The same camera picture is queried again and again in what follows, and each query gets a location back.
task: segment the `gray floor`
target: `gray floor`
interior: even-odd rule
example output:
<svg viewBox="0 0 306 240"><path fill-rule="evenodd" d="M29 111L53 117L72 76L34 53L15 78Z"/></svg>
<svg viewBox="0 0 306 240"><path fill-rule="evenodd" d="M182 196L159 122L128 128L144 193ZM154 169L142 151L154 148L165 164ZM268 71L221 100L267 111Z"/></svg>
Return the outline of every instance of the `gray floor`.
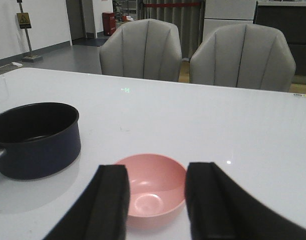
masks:
<svg viewBox="0 0 306 240"><path fill-rule="evenodd" d="M21 62L23 68L39 68L62 70L69 72L81 72L90 74L101 74L99 64L99 47L73 45L59 50L48 52L39 62ZM0 75L9 71L0 71Z"/></svg>

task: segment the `saucepan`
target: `saucepan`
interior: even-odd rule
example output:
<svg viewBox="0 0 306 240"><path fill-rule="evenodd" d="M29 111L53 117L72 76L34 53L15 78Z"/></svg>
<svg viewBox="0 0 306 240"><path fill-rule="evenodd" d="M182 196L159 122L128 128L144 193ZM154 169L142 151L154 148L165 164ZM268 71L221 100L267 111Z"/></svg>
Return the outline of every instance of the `saucepan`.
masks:
<svg viewBox="0 0 306 240"><path fill-rule="evenodd" d="M40 102L0 113L0 172L18 180L43 178L79 155L79 113L59 102Z"/></svg>

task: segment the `metal pole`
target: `metal pole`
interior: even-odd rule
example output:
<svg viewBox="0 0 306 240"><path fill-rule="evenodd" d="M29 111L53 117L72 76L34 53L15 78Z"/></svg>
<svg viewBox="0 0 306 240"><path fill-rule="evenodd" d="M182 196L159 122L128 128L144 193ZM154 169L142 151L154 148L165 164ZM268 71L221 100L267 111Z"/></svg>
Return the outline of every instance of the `metal pole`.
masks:
<svg viewBox="0 0 306 240"><path fill-rule="evenodd" d="M21 2L19 3L19 8L21 9L21 13L23 13L24 11L23 11L23 6L22 6ZM31 45L31 41L29 39L27 28L25 28L25 33L26 33L26 38L27 38L27 41L28 41L29 56L32 57L33 56L32 45Z"/></svg>

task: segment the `white cabinet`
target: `white cabinet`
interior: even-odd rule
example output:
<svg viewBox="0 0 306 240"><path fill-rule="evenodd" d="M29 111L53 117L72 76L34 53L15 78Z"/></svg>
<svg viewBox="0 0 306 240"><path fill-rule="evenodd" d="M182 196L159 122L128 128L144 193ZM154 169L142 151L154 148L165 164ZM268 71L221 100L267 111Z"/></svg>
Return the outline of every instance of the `white cabinet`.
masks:
<svg viewBox="0 0 306 240"><path fill-rule="evenodd" d="M253 23L256 0L206 0L203 39L219 26Z"/></svg>

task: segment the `sign stand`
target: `sign stand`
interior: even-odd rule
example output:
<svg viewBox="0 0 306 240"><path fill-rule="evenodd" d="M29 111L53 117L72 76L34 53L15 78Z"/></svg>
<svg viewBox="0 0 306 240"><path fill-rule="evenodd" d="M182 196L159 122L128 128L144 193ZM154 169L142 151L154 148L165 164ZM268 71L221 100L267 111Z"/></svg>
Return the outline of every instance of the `sign stand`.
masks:
<svg viewBox="0 0 306 240"><path fill-rule="evenodd" d="M23 11L23 6L22 6L22 2L23 0L17 0L17 2L19 3L19 7L21 9L21 12L17 14L17 18L18 18L18 23L19 23L19 27L21 29L25 29L25 33L26 33L26 38L27 38L27 41L28 41L28 47L29 47L29 55L26 56L26 57L23 57L22 58L22 61L23 62L31 62L31 63L34 63L34 62L37 62L37 61L40 61L43 59L42 56L38 56L38 55L33 55L33 51L32 51L32 46L31 46L31 41L29 39L29 36L28 36L28 30L27 29L31 29L32 26L31 26L31 22L29 20L29 15L28 15L28 12L24 12Z"/></svg>

